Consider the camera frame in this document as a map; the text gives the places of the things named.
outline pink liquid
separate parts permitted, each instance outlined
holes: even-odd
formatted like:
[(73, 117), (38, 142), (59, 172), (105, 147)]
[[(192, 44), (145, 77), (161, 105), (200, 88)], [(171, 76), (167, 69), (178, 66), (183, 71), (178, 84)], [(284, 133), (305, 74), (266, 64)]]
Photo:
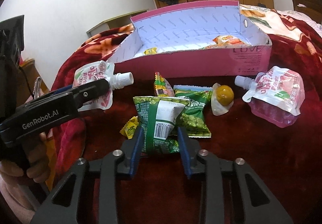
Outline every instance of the pink liquid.
[(280, 128), (285, 128), (287, 126), (293, 125), (298, 117), (280, 109), (279, 107), (255, 98), (252, 98), (251, 102), (249, 102), (248, 104), (251, 107), (252, 113), (254, 115), (265, 119)]

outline wooden headboard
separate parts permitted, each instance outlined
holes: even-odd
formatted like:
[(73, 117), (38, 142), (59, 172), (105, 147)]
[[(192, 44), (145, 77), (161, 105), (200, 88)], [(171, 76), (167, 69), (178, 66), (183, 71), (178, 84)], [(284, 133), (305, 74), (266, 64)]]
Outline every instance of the wooden headboard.
[(293, 7), (295, 11), (302, 12), (316, 23), (322, 24), (322, 4), (319, 0), (293, 0)]

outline green snack bag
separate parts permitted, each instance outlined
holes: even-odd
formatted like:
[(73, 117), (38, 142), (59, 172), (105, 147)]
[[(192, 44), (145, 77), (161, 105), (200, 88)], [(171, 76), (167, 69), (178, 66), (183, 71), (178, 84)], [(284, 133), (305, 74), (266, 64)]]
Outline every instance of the green snack bag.
[(190, 100), (175, 97), (134, 97), (140, 124), (144, 130), (143, 153), (175, 153), (176, 140), (168, 138), (175, 122)]
[(181, 112), (176, 125), (185, 127), (189, 137), (210, 138), (211, 132), (205, 123), (202, 112), (205, 105), (211, 101), (213, 89), (182, 85), (176, 85), (173, 89), (176, 97), (191, 100), (191, 103)]

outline white cap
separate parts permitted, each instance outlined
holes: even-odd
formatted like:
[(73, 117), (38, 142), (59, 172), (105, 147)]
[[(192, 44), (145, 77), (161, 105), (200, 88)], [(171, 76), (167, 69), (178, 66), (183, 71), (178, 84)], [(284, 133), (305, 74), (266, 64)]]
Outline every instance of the white cap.
[(133, 75), (130, 72), (118, 73), (114, 75), (114, 80), (110, 81), (112, 88), (123, 89), (125, 86), (132, 85), (134, 82)]
[(244, 90), (249, 90), (253, 81), (255, 80), (248, 77), (237, 76), (235, 78), (235, 85), (238, 87), (242, 87)]

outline pink box side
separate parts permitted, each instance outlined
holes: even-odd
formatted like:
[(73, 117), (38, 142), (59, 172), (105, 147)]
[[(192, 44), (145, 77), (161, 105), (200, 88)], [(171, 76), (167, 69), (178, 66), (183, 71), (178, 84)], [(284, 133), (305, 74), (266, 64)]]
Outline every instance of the pink box side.
[(151, 10), (145, 13), (141, 13), (131, 18), (132, 22), (137, 22), (139, 20), (147, 19), (153, 16), (157, 16), (163, 13), (168, 13), (172, 11), (179, 11), (192, 8), (202, 8), (202, 7), (216, 7), (216, 6), (239, 6), (239, 1), (237, 0), (204, 0), (204, 1), (192, 1), (186, 3), (175, 4), (167, 7), (162, 7), (156, 10)]
[(271, 45), (216, 48), (147, 55), (115, 64), (117, 73), (132, 72), (135, 79), (257, 75), (266, 72)]

